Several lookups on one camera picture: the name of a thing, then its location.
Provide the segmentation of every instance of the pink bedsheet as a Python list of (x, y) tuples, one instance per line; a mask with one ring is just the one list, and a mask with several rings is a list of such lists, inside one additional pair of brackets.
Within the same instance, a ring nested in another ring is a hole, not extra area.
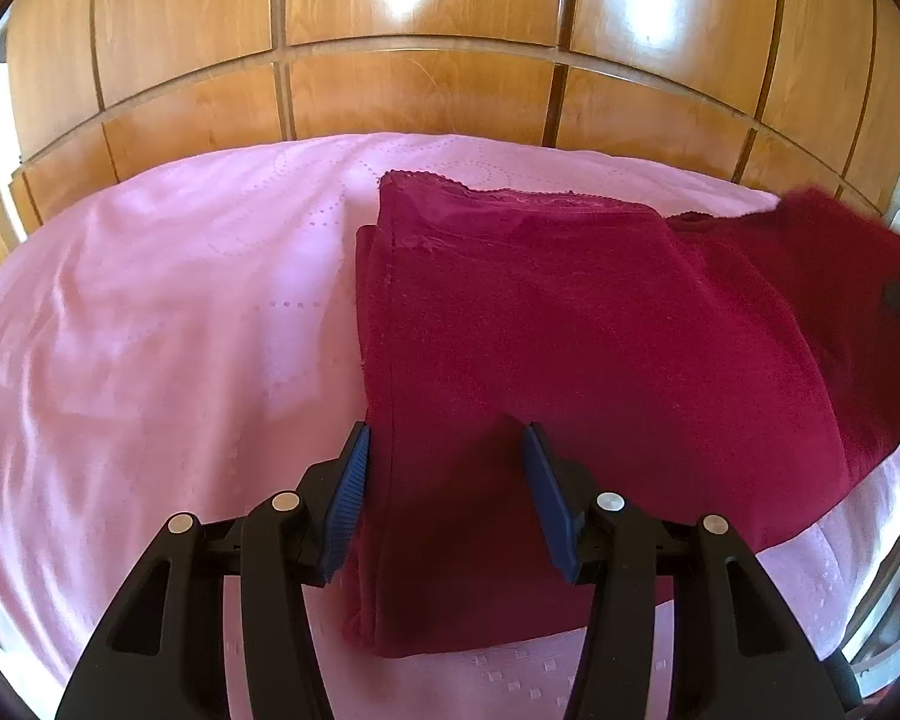
[[(52, 220), (0, 268), (0, 629), (61, 684), (167, 517), (244, 514), (336, 456), (362, 416), (353, 241), (390, 169), (609, 194), (667, 215), (776, 201), (640, 160), (379, 134), (194, 157)], [(761, 556), (821, 655), (896, 527), (900, 450), (821, 523)], [(307, 597), (340, 717), (562, 716), (581, 632), (384, 661), (343, 645), (338, 586)], [(242, 720), (235, 603), (228, 592)], [(672, 607), (658, 623), (652, 717), (666, 700)]]

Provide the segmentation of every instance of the folded red cloth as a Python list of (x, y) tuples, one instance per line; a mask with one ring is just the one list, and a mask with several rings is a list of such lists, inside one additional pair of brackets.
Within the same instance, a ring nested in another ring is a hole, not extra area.
[(391, 172), (362, 228), (372, 429), (344, 585), (383, 656), (586, 624), (520, 467), (560, 455), (656, 517), (728, 517), (754, 551), (837, 504), (900, 441), (900, 238), (818, 191), (741, 218)]

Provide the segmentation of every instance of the red object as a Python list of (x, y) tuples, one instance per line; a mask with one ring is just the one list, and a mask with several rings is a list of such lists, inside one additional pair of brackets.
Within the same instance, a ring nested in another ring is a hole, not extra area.
[(900, 441), (900, 238), (819, 191), (740, 218), (391, 172), (358, 234), (372, 430), (351, 640), (407, 656), (586, 624), (550, 564), (523, 425), (656, 517), (754, 551)]

